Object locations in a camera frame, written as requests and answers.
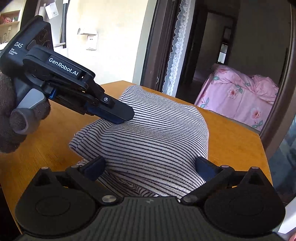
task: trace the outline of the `folded towel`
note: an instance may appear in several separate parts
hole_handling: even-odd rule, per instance
[[[119,125],[99,119],[76,133],[69,147],[84,158],[79,165],[103,156],[99,181],[119,196],[180,199],[201,186],[194,160],[207,158],[209,131],[196,107],[137,85],[119,100],[134,109],[134,118]]]

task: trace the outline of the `lace curtain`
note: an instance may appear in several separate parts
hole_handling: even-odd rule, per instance
[[[180,68],[178,67],[183,50],[183,42],[189,18],[190,5],[191,0],[182,0],[180,4],[181,11],[178,14],[178,19],[176,22],[172,52],[170,53],[167,74],[163,84],[163,93],[167,95],[172,95],[177,73],[178,71],[182,70],[182,66],[180,66]]]

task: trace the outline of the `gloved hand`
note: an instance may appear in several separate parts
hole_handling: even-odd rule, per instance
[[[16,94],[9,77],[0,72],[0,152],[15,151],[26,139],[26,135],[13,131],[23,130],[26,126],[24,118],[19,113],[11,112],[16,108]],[[34,109],[37,120],[45,119],[50,112],[49,101],[38,104]]]

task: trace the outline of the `wall shelf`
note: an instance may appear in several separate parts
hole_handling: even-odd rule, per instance
[[[20,22],[19,21],[14,21],[14,22],[11,22],[11,23],[3,23],[3,24],[0,24],[0,28],[1,27],[5,27],[5,26],[13,26],[13,25],[18,25]]]
[[[20,14],[20,10],[0,13],[0,25],[5,24],[5,23],[3,23],[5,18],[10,18],[11,20],[13,18],[16,18],[16,20],[19,20],[18,19],[19,18],[19,14]]]

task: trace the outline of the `doorway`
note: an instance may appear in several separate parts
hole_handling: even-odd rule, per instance
[[[213,64],[228,64],[236,19],[207,10],[204,23],[201,30],[197,28],[194,32],[193,45],[183,64],[176,93],[177,98],[192,104],[213,71]]]

